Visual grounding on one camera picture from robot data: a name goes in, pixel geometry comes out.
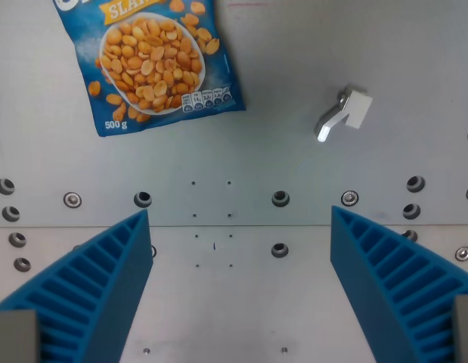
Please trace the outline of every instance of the metal plate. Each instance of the metal plate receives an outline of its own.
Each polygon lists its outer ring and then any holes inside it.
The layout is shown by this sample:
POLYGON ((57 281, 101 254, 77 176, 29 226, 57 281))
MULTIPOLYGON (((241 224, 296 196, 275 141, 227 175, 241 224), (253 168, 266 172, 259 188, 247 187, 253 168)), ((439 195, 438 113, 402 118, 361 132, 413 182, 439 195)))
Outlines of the metal plate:
MULTIPOLYGON (((100 231, 0 228, 0 300, 100 231), (8 243, 13 231, 25 235, 24 248, 8 243), (29 272, 14 269, 18 257, 31 262, 29 272)), ((468 246, 468 226, 417 233, 420 244, 468 271, 468 261, 454 258, 468 246)), ((329 227, 152 228, 151 236, 158 254, 122 362, 374 363, 330 264, 329 227), (283 259, 271 255, 278 242, 290 250, 283 259)))
POLYGON ((105 226, 147 191, 152 225, 326 225, 353 190, 352 209, 378 222, 407 223, 415 202, 411 223, 468 224, 468 0, 216 3, 248 111, 99 138, 51 0, 0 0, 0 178, 17 187, 0 212, 105 226), (374 98, 367 118, 319 144, 315 122, 348 83, 374 98), (64 206, 68 191, 80 208, 64 206))

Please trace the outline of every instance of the blue ribbed pad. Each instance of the blue ribbed pad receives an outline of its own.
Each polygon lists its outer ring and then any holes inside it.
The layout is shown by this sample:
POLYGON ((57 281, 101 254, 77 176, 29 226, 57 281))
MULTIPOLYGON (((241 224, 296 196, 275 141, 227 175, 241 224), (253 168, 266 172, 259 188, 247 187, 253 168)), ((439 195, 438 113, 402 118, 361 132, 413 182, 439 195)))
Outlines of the blue ribbed pad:
POLYGON ((335 206, 331 262, 377 362, 454 361, 451 313, 468 293, 465 271, 335 206))
POLYGON ((145 210, 56 261, 0 310, 37 311, 43 363, 118 362, 152 265, 145 210))

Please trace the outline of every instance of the gray block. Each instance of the gray block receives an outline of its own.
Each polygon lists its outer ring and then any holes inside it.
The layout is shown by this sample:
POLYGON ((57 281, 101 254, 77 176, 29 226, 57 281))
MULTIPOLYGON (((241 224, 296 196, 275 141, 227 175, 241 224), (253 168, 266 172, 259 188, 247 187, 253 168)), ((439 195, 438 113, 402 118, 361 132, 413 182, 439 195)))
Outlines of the gray block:
POLYGON ((468 363, 468 295, 458 295, 452 313, 455 361, 468 363))
POLYGON ((39 337, 35 311, 0 312, 0 363, 39 363, 39 337))

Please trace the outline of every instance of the metal clip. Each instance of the metal clip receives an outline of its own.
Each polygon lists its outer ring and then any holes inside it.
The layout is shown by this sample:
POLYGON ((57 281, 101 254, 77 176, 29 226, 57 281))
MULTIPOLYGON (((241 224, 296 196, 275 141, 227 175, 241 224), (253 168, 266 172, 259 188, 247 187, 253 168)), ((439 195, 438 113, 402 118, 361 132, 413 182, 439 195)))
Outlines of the metal clip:
POLYGON ((340 121, 355 129, 361 123, 370 108, 373 98, 353 88, 347 88, 341 95, 338 104, 319 119, 315 127, 316 138, 325 142, 331 129, 340 121))

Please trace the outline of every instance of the peanut bag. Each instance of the peanut bag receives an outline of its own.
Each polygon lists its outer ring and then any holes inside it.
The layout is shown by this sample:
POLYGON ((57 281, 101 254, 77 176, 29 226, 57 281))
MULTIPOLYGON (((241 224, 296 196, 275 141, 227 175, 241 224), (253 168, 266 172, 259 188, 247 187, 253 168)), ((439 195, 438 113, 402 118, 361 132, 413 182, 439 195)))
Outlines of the peanut bag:
POLYGON ((213 0, 54 0, 96 130, 121 135, 245 110, 213 0))

